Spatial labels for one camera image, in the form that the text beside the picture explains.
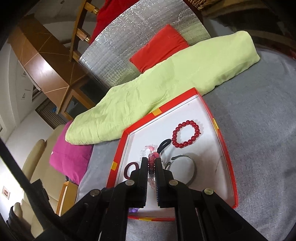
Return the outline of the black hair clip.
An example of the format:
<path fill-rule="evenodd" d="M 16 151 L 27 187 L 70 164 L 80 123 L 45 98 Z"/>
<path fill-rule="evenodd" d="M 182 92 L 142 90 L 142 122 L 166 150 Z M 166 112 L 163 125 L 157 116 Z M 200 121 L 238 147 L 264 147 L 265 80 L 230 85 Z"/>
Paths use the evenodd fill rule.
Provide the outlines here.
<path fill-rule="evenodd" d="M 171 144 L 171 139 L 169 138 L 162 141 L 157 148 L 157 153 L 160 154 L 170 144 Z"/>

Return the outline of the grey blanket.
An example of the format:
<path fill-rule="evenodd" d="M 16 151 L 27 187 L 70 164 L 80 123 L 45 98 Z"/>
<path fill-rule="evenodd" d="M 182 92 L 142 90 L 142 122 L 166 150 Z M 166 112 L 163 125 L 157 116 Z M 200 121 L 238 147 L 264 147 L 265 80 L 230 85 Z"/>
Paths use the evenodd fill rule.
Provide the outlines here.
<path fill-rule="evenodd" d="M 268 240 L 295 240 L 295 61 L 257 52 L 258 63 L 204 100 L 230 155 L 237 212 Z"/>

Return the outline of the light green folded quilt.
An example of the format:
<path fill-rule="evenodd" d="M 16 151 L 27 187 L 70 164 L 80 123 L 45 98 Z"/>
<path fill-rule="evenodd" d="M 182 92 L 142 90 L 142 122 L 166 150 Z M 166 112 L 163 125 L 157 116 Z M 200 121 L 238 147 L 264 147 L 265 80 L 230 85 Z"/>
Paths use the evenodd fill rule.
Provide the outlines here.
<path fill-rule="evenodd" d="M 112 87 L 95 107 L 75 117 L 65 140 L 89 145 L 118 139 L 126 128 L 185 91 L 195 88 L 205 95 L 259 59 L 245 31 L 198 42 Z"/>

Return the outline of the orange box lid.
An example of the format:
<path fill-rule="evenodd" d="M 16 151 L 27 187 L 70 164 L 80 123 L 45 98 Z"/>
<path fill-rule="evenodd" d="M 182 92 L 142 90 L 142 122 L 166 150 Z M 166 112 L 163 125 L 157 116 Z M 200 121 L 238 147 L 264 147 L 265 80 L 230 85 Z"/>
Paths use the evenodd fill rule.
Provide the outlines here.
<path fill-rule="evenodd" d="M 78 185 L 67 181 L 63 184 L 58 200 L 56 214 L 62 216 L 74 206 L 77 196 Z"/>

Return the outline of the wooden stair railing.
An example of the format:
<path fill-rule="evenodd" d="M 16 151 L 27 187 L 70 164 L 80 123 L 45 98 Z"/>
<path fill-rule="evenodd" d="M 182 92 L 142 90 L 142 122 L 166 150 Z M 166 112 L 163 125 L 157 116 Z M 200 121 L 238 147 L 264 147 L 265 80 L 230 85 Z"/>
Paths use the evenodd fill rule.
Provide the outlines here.
<path fill-rule="evenodd" d="M 74 28 L 73 28 L 72 38 L 71 38 L 70 54 L 69 54 L 70 62 L 72 62 L 73 60 L 75 60 L 76 62 L 79 62 L 81 53 L 78 51 L 78 45 L 80 41 L 90 44 L 91 35 L 88 34 L 88 32 L 86 32 L 82 28 L 87 13 L 97 15 L 98 12 L 99 12 L 99 8 L 94 6 L 91 3 L 91 0 L 81 1 L 77 16 L 76 16 L 76 21 L 74 23 Z"/>

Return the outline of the magenta cushion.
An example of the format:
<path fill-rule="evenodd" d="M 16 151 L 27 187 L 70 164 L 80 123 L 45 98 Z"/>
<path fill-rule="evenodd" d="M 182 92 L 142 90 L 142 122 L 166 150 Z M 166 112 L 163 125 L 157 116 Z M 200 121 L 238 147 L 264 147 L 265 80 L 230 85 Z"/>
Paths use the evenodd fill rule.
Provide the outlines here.
<path fill-rule="evenodd" d="M 79 185 L 85 175 L 94 145 L 73 145 L 65 140 L 72 121 L 67 122 L 50 155 L 50 165 Z"/>

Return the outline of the small red pillow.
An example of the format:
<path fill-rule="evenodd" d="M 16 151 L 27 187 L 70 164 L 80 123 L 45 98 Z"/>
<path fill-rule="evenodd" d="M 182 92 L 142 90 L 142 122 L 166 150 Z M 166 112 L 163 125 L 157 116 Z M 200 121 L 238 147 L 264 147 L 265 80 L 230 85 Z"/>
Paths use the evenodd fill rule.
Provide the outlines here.
<path fill-rule="evenodd" d="M 171 25 L 159 30 L 151 40 L 140 48 L 129 61 L 140 73 L 189 47 L 188 42 Z"/>

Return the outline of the red shallow gift box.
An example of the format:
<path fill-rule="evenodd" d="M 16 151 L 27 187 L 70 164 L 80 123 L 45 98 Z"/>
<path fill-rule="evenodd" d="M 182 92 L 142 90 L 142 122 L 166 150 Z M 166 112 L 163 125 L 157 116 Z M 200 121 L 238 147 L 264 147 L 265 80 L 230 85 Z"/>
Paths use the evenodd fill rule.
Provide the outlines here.
<path fill-rule="evenodd" d="M 189 186 L 194 190 L 213 189 L 232 208 L 238 206 L 238 193 L 232 163 L 222 133 L 201 94 L 194 88 L 157 108 L 123 131 L 111 165 L 107 187 L 125 181 L 125 166 L 138 162 L 157 150 L 159 144 L 176 136 L 178 143 L 188 141 L 195 133 L 191 126 L 176 131 L 178 125 L 193 121 L 200 135 L 183 148 L 168 145 L 160 154 L 165 166 L 171 157 L 188 155 L 197 165 L 197 176 Z"/>

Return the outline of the silver bangle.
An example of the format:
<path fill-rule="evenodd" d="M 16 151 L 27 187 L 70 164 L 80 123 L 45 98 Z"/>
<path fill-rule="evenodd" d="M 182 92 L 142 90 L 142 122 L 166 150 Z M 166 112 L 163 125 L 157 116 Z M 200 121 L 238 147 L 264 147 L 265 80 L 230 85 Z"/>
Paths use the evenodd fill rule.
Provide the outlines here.
<path fill-rule="evenodd" d="M 171 171 L 174 179 L 190 186 L 197 176 L 197 165 L 188 155 L 171 157 L 165 165 L 165 169 Z"/>

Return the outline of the large red cloth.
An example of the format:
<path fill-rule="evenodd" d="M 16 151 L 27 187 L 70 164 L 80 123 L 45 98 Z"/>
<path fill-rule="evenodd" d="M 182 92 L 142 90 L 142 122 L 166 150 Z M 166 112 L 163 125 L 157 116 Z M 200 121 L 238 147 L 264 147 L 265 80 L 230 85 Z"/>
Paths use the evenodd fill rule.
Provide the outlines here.
<path fill-rule="evenodd" d="M 96 18 L 96 26 L 92 33 L 90 44 L 95 38 L 120 14 L 137 3 L 137 0 L 109 0 L 105 1 Z"/>

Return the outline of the silver foil insulation panel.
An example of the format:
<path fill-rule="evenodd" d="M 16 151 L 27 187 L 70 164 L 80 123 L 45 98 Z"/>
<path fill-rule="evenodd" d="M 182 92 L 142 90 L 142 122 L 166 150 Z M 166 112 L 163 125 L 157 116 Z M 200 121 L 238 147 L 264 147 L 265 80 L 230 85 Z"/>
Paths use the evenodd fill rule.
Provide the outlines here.
<path fill-rule="evenodd" d="M 211 37 L 184 1 L 138 1 L 95 38 L 79 63 L 106 89 L 129 82 L 140 75 L 130 57 L 167 24 L 191 46 Z"/>

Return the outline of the beige sofa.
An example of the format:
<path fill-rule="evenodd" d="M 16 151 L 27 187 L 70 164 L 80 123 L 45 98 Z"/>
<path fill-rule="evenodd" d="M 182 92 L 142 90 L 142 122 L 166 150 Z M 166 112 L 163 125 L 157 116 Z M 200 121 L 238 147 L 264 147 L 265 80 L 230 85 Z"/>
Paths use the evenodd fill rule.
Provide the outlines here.
<path fill-rule="evenodd" d="M 64 125 L 59 125 L 46 140 L 38 140 L 22 167 L 23 173 L 31 183 L 38 179 L 41 180 L 53 211 L 56 211 L 60 192 L 66 178 L 65 175 L 50 165 L 49 160 L 53 147 L 63 128 Z"/>

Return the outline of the wicker basket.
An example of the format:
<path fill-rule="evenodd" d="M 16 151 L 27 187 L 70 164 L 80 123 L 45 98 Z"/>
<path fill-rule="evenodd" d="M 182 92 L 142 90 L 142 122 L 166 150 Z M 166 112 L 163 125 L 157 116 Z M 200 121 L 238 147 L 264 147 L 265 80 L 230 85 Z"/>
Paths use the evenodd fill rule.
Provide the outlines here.
<path fill-rule="evenodd" d="M 221 0 L 188 0 L 188 2 L 191 3 L 198 10 L 202 10 L 204 8 L 212 6 L 220 1 Z"/>

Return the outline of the dark red bangle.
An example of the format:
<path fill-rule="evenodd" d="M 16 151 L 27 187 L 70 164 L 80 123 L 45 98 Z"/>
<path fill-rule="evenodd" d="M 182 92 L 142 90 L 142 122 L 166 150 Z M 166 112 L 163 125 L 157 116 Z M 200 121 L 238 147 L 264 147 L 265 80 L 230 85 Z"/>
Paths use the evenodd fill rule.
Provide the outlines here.
<path fill-rule="evenodd" d="M 130 162 L 125 166 L 124 172 L 123 172 L 123 176 L 126 180 L 130 179 L 130 176 L 132 174 L 133 171 L 136 171 L 139 169 L 139 164 L 138 162 Z"/>

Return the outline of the wooden cabinet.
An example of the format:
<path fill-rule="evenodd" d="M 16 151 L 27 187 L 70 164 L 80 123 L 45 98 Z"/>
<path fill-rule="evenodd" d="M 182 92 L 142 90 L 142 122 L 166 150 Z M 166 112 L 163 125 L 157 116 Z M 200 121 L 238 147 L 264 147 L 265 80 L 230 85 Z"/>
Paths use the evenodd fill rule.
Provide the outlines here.
<path fill-rule="evenodd" d="M 10 33 L 8 43 L 29 77 L 55 104 L 58 113 L 71 120 L 66 109 L 74 99 L 86 109 L 95 105 L 80 90 L 88 82 L 86 72 L 76 61 L 69 60 L 70 51 L 33 15 L 21 18 Z"/>

